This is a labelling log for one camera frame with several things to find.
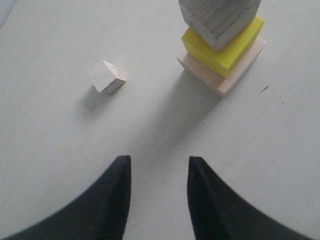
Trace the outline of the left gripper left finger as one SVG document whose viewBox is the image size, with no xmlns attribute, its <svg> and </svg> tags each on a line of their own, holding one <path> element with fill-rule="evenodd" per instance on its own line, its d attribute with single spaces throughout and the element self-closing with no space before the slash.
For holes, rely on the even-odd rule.
<svg viewBox="0 0 320 240">
<path fill-rule="evenodd" d="M 80 196 L 8 239 L 121 240 L 125 235 L 131 190 L 131 157 L 120 155 Z"/>
</svg>

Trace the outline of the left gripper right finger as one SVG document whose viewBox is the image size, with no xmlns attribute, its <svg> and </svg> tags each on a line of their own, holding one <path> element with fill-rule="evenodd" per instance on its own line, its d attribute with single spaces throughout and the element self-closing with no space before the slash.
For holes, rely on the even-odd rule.
<svg viewBox="0 0 320 240">
<path fill-rule="evenodd" d="M 306 240 L 230 188 L 200 156 L 188 162 L 187 202 L 197 240 Z"/>
</svg>

